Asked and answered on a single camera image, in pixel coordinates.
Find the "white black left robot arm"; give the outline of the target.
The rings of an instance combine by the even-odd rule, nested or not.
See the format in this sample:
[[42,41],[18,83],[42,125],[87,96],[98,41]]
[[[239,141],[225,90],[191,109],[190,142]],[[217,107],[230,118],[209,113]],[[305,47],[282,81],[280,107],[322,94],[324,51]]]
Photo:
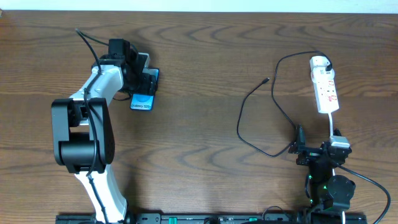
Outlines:
[[58,215],[56,223],[134,223],[111,166],[116,146],[108,106],[122,92],[140,110],[151,110],[159,69],[124,39],[110,39],[107,46],[85,84],[51,106],[55,160],[83,184],[95,208],[92,215]]

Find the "blue Galaxy smartphone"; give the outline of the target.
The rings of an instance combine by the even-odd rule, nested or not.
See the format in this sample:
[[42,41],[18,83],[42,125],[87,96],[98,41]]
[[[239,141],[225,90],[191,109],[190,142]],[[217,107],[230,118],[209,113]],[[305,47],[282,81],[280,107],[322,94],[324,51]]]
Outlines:
[[132,110],[151,111],[158,84],[159,69],[144,68],[142,71],[142,83],[139,89],[132,94],[130,108]]

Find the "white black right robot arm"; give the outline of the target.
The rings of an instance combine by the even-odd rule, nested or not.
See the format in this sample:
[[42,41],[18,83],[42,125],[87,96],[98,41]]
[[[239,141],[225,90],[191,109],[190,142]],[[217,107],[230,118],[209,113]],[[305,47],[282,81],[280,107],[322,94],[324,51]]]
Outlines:
[[356,184],[337,175],[335,169],[352,153],[348,139],[336,129],[320,147],[308,147],[303,127],[299,124],[289,153],[297,155],[296,164],[308,167],[305,193],[310,199],[310,207],[303,211],[300,221],[346,223],[346,211],[350,208]]

